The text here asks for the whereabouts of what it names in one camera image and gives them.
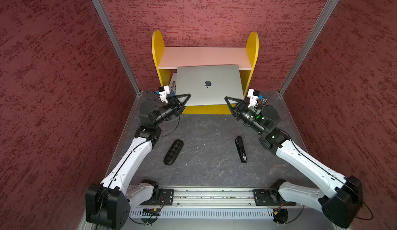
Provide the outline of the silver laptop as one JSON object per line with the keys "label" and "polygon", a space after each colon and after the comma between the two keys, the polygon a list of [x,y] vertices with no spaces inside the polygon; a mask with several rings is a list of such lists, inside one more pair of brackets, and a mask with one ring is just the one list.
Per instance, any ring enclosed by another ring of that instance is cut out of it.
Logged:
{"label": "silver laptop", "polygon": [[243,99],[237,65],[179,67],[176,94],[190,94],[187,106],[223,105],[225,97]]}

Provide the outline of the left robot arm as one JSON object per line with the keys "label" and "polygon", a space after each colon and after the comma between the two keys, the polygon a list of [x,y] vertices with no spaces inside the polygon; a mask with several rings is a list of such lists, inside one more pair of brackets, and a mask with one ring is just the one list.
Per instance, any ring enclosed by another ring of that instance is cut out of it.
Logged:
{"label": "left robot arm", "polygon": [[100,184],[93,184],[86,191],[85,216],[88,223],[120,230],[131,210],[143,203],[155,205],[160,201],[160,188],[155,181],[142,180],[132,190],[128,188],[139,166],[162,137],[160,124],[172,117],[179,118],[190,98],[189,93],[168,95],[161,107],[152,101],[141,104],[140,125],[129,149]]}

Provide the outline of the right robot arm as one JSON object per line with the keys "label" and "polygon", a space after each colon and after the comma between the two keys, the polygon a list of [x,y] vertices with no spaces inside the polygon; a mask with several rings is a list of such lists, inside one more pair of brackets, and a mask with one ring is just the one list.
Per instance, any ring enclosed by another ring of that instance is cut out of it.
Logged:
{"label": "right robot arm", "polygon": [[340,228],[349,228],[364,204],[362,182],[332,170],[295,144],[289,134],[277,127],[281,118],[273,106],[256,110],[241,99],[227,96],[225,101],[233,117],[259,134],[258,141],[264,149],[288,162],[317,186],[308,188],[280,180],[276,194],[286,202],[322,212]]}

